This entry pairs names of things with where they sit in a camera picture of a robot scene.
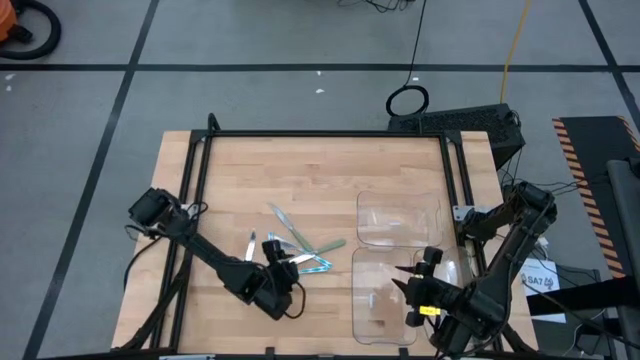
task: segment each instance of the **metal bracket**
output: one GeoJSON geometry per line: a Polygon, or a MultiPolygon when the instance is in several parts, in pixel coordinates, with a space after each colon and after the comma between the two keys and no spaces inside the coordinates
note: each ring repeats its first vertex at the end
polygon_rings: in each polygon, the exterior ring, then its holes
{"type": "Polygon", "coordinates": [[[182,204],[180,206],[180,208],[182,210],[185,210],[187,212],[187,214],[189,214],[189,216],[191,216],[191,217],[194,217],[197,213],[200,212],[200,205],[197,205],[195,203],[182,204]]]}
{"type": "Polygon", "coordinates": [[[453,218],[455,221],[462,221],[464,217],[467,216],[469,210],[474,209],[477,212],[488,213],[493,209],[490,206],[454,206],[453,207],[453,218]]]}
{"type": "Polygon", "coordinates": [[[189,144],[197,144],[207,136],[207,130],[191,130],[191,136],[189,137],[189,144]]]}
{"type": "Polygon", "coordinates": [[[405,347],[398,348],[398,355],[399,355],[398,358],[400,360],[410,359],[410,357],[409,357],[409,349],[407,349],[405,347]]]}
{"type": "Polygon", "coordinates": [[[460,130],[444,130],[444,136],[456,145],[462,145],[462,134],[460,130]]]}

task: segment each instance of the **clear plastic tray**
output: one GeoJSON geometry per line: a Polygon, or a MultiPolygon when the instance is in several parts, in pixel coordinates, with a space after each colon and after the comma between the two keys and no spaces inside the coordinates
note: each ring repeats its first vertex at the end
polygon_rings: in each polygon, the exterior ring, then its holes
{"type": "Polygon", "coordinates": [[[391,281],[409,280],[409,273],[395,266],[410,266],[411,256],[394,248],[359,248],[353,253],[353,337],[359,343],[410,345],[416,341],[416,329],[404,323],[410,310],[404,294],[391,281]]]}
{"type": "Polygon", "coordinates": [[[441,223],[440,200],[432,194],[358,194],[358,238],[365,244],[438,246],[441,223]]]}

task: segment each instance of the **black floor stripe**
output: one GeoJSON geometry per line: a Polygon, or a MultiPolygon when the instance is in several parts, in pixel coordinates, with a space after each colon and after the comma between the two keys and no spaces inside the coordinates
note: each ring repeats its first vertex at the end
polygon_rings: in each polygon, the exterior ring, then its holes
{"type": "Polygon", "coordinates": [[[618,67],[618,63],[613,56],[613,52],[611,52],[611,48],[609,44],[607,44],[607,40],[604,38],[604,34],[600,29],[600,25],[598,25],[598,21],[596,20],[591,7],[587,0],[579,0],[580,7],[584,12],[585,17],[587,18],[587,22],[589,23],[589,27],[591,27],[591,31],[593,32],[593,36],[595,36],[596,41],[598,42],[598,46],[600,47],[600,51],[602,51],[602,55],[604,55],[605,60],[607,61],[607,65],[609,65],[613,71],[611,74],[613,75],[614,80],[616,81],[616,85],[618,86],[618,90],[620,91],[620,95],[624,99],[625,105],[627,105],[627,109],[629,110],[629,114],[633,119],[633,122],[636,123],[636,127],[640,128],[640,110],[638,109],[638,103],[636,103],[631,90],[629,90],[629,86],[622,75],[621,68],[618,67]]]}
{"type": "Polygon", "coordinates": [[[38,353],[40,352],[42,341],[47,332],[47,328],[49,327],[49,321],[51,320],[51,316],[53,315],[53,310],[55,309],[56,303],[58,302],[58,297],[60,296],[62,285],[64,283],[65,277],[67,276],[69,265],[71,264],[71,258],[73,257],[76,245],[78,244],[78,238],[80,237],[80,232],[82,231],[82,226],[87,216],[87,212],[89,211],[89,205],[91,204],[91,199],[93,198],[93,194],[95,193],[96,185],[98,184],[98,179],[100,177],[100,173],[102,172],[102,167],[104,166],[107,152],[109,151],[109,146],[111,145],[111,140],[113,139],[113,134],[116,130],[116,126],[118,125],[122,107],[124,106],[124,102],[127,98],[127,93],[129,92],[131,81],[133,80],[133,75],[135,73],[135,64],[137,64],[138,60],[140,59],[140,54],[142,53],[142,48],[149,33],[151,22],[153,21],[156,9],[158,8],[158,1],[159,0],[152,0],[149,4],[149,8],[147,9],[147,14],[144,18],[144,22],[142,23],[140,33],[138,34],[138,40],[136,41],[133,53],[131,54],[129,65],[127,65],[127,70],[123,76],[118,94],[116,95],[113,108],[111,109],[111,113],[109,115],[109,120],[107,121],[107,125],[105,126],[104,132],[102,134],[102,139],[100,140],[100,144],[98,145],[96,156],[93,160],[93,164],[91,165],[91,170],[89,171],[89,177],[87,178],[87,182],[85,183],[84,189],[82,191],[82,196],[80,197],[80,202],[78,204],[78,207],[76,208],[76,212],[71,222],[71,227],[69,228],[69,233],[67,234],[67,238],[62,248],[62,254],[58,259],[58,264],[56,265],[53,277],[51,279],[51,282],[49,283],[49,288],[45,295],[42,306],[40,307],[40,312],[38,313],[36,323],[33,327],[33,330],[31,331],[29,342],[27,343],[27,347],[22,357],[23,359],[36,359],[38,357],[38,353]]]}
{"type": "Polygon", "coordinates": [[[126,71],[127,64],[0,64],[0,71],[126,71]]]}
{"type": "MultiPolygon", "coordinates": [[[[250,71],[409,71],[410,64],[136,64],[135,71],[158,72],[250,72],[250,71]]],[[[0,64],[0,71],[125,71],[125,64],[0,64]]],[[[640,72],[640,66],[625,66],[626,72],[640,72]]],[[[502,72],[504,65],[416,64],[423,72],[502,72]]],[[[609,65],[511,65],[513,73],[612,72],[609,65]]]]}

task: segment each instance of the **orange striped tape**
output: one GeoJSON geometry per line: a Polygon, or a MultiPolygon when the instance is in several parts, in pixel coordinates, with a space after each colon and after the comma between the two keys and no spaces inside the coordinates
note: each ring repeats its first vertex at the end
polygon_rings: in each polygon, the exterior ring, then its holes
{"type": "Polygon", "coordinates": [[[629,134],[629,137],[631,138],[631,142],[633,142],[633,145],[636,148],[636,151],[640,152],[640,143],[636,139],[636,136],[633,134],[631,125],[629,125],[629,122],[627,122],[627,120],[622,116],[618,116],[618,119],[620,119],[622,121],[622,124],[627,128],[627,133],[629,134]]]}
{"type": "MultiPolygon", "coordinates": [[[[636,149],[640,151],[640,143],[638,143],[633,137],[633,131],[631,130],[631,127],[623,118],[621,119],[627,127],[627,132],[629,132],[629,134],[632,136],[633,142],[636,145],[636,149]]],[[[596,204],[596,201],[593,198],[593,193],[589,188],[589,183],[584,175],[584,172],[582,172],[582,166],[580,165],[580,160],[578,160],[576,150],[571,144],[569,133],[567,132],[564,123],[560,119],[553,119],[553,128],[555,129],[556,134],[558,135],[558,139],[560,140],[560,146],[562,147],[562,151],[564,152],[564,157],[567,159],[569,170],[571,171],[573,178],[578,181],[578,193],[580,194],[584,208],[589,215],[591,227],[596,233],[598,243],[600,244],[600,249],[602,250],[602,255],[607,261],[611,276],[613,276],[614,278],[624,277],[625,274],[622,269],[622,264],[619,261],[618,253],[616,252],[616,249],[613,246],[613,242],[609,237],[609,231],[607,231],[607,226],[604,222],[604,219],[602,218],[602,215],[600,214],[598,204],[596,204]]]]}

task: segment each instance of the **wooden tabletop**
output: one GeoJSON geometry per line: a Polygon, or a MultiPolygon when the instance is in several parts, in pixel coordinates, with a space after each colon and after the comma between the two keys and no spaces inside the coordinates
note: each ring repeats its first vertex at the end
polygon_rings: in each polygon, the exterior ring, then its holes
{"type": "MultiPolygon", "coordinates": [[[[471,187],[476,205],[502,203],[499,183],[485,133],[463,133],[471,187]]],[[[152,186],[177,195],[189,132],[166,132],[152,186]]],[[[459,202],[462,199],[455,150],[450,146],[459,202]]],[[[196,156],[190,196],[195,191],[196,156]]],[[[195,259],[187,297],[179,351],[183,353],[263,354],[397,354],[397,345],[365,345],[354,339],[352,327],[352,255],[365,245],[358,240],[356,199],[362,191],[425,194],[439,199],[442,242],[455,246],[449,201],[438,140],[429,138],[215,138],[204,192],[208,211],[199,232],[229,255],[244,257],[249,235],[258,240],[269,231],[287,236],[267,202],[283,209],[316,248],[344,238],[347,245],[324,257],[334,267],[327,273],[302,275],[307,289],[304,315],[274,321],[255,305],[247,306],[222,287],[215,272],[195,259]]],[[[490,261],[500,246],[490,241],[490,261]]],[[[139,251],[148,243],[141,238],[139,251]]],[[[113,345],[126,342],[140,327],[158,299],[168,241],[163,240],[134,265],[122,302],[113,345]]],[[[254,261],[264,262],[260,246],[254,261]]],[[[298,311],[301,293],[293,292],[291,313],[298,311]]],[[[173,309],[168,310],[162,344],[168,344],[173,309]]],[[[509,323],[537,348],[523,286],[513,285],[509,323]]],[[[433,355],[425,331],[415,329],[409,353],[433,355]]]]}

